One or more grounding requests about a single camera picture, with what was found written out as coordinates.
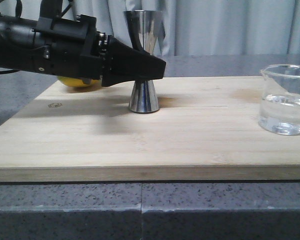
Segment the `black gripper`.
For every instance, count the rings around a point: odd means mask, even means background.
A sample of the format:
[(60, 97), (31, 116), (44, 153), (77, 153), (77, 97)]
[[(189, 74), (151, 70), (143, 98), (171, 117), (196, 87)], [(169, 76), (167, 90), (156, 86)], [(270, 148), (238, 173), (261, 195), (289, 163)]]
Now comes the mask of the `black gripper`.
[(133, 48), (99, 32), (95, 21), (59, 19), (56, 33), (36, 29), (34, 20), (0, 14), (0, 68), (101, 80), (103, 87), (159, 80), (166, 62), (150, 54), (146, 11), (129, 13)]

